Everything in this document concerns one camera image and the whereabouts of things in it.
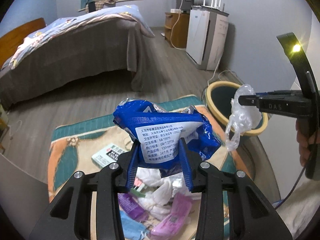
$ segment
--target yellow light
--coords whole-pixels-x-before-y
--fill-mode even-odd
[[[296,44],[296,45],[293,46],[292,51],[293,52],[298,52],[298,51],[300,51],[300,49],[301,49],[301,46],[299,44]]]

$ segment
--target wooden headboard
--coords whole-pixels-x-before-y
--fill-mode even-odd
[[[4,62],[15,54],[18,46],[23,43],[25,37],[44,27],[44,19],[39,18],[25,23],[2,36],[0,38],[0,69]]]

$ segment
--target gray bed skirt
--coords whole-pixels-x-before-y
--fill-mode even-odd
[[[102,72],[134,72],[131,87],[143,88],[146,49],[139,23],[119,18],[89,24],[56,37],[27,56],[14,70],[0,71],[0,100],[5,109]]]

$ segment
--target blue face mask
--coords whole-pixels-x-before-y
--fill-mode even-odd
[[[149,233],[141,223],[134,221],[124,211],[120,211],[124,237],[131,240],[142,240],[144,234]]]

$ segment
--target human hand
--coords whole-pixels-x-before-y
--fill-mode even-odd
[[[296,131],[297,131],[297,142],[299,143],[299,153],[300,153],[300,164],[304,167],[309,159],[310,151],[308,149],[310,144],[314,143],[315,135],[314,133],[309,139],[307,139],[300,131],[298,120],[296,121]],[[320,135],[317,135],[317,144],[320,143]]]

